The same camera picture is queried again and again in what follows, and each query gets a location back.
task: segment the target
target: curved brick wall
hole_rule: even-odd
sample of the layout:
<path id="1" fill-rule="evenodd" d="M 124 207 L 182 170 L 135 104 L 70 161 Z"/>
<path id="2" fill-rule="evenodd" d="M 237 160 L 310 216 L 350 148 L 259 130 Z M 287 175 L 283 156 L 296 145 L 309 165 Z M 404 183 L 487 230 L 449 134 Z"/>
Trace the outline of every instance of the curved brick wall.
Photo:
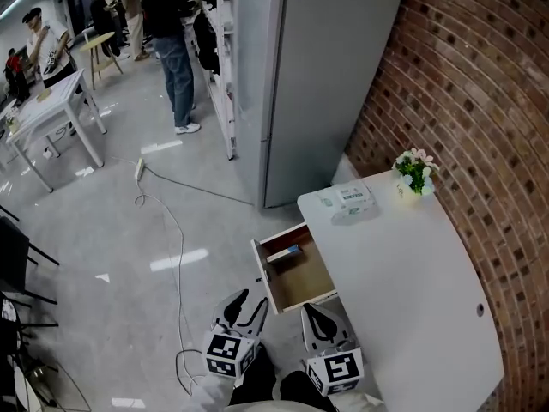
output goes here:
<path id="1" fill-rule="evenodd" d="M 549 395 L 548 113 L 548 0 L 402 0 L 347 146 L 362 175 L 413 146 L 441 163 L 504 355 L 486 410 Z"/>

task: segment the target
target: gray floor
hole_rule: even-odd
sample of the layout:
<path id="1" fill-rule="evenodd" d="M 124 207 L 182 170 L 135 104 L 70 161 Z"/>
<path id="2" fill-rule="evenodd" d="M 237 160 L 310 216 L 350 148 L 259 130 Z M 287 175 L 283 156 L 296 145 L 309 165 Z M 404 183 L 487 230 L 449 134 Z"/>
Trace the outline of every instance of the gray floor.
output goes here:
<path id="1" fill-rule="evenodd" d="M 96 169 L 77 136 L 59 140 L 58 159 L 47 161 L 41 154 L 44 146 L 37 144 L 29 154 L 55 191 L 47 193 L 16 158 L 0 174 L 0 204 L 20 217 L 21 230 L 35 245 L 61 262 L 59 268 L 43 259 L 38 268 L 27 266 L 29 289 L 59 302 L 34 302 L 34 310 L 60 323 L 58 329 L 34 331 L 34 353 L 60 362 L 93 410 L 119 410 L 112 407 L 113 398 L 135 398 L 149 410 L 172 412 L 181 409 L 186 397 L 174 366 L 180 349 L 178 269 L 153 272 L 151 263 L 165 258 L 177 262 L 179 233 L 155 201 L 148 199 L 142 208 L 134 205 L 135 168 L 110 156 L 137 161 L 143 147 L 181 140 L 181 145 L 147 154 L 147 164 L 172 179 L 240 200 L 248 197 L 234 162 L 225 156 L 200 70 L 196 67 L 194 115 L 202 130 L 179 137 L 173 134 L 160 65 L 150 58 L 125 60 L 122 68 L 123 76 L 113 69 L 105 72 L 95 91 L 108 133 L 102 136 L 93 124 L 87 128 L 105 166 Z M 88 167 L 94 171 L 82 175 Z M 263 283 L 256 282 L 250 240 L 291 227 L 301 216 L 295 207 L 260 214 L 247 204 L 170 184 L 150 173 L 144 174 L 142 187 L 178 220 L 184 252 L 207 254 L 181 269 L 184 344 L 200 348 L 217 302 L 249 288 L 250 312 L 265 296 Z M 108 275 L 110 282 L 97 277 L 101 275 Z M 269 314 L 264 337 L 276 365 L 298 365 L 304 350 L 297 313 Z M 193 375 L 203 373 L 195 355 L 188 362 Z M 52 383 L 65 408 L 86 408 L 66 376 L 54 377 Z"/>

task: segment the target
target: gray refrigerator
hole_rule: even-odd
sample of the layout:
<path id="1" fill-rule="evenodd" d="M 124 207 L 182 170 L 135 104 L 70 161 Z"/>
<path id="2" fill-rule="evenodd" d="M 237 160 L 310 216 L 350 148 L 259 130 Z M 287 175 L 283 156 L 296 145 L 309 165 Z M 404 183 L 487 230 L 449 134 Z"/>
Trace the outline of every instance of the gray refrigerator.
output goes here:
<path id="1" fill-rule="evenodd" d="M 326 187 L 401 0 L 233 0 L 237 171 L 259 208 Z"/>

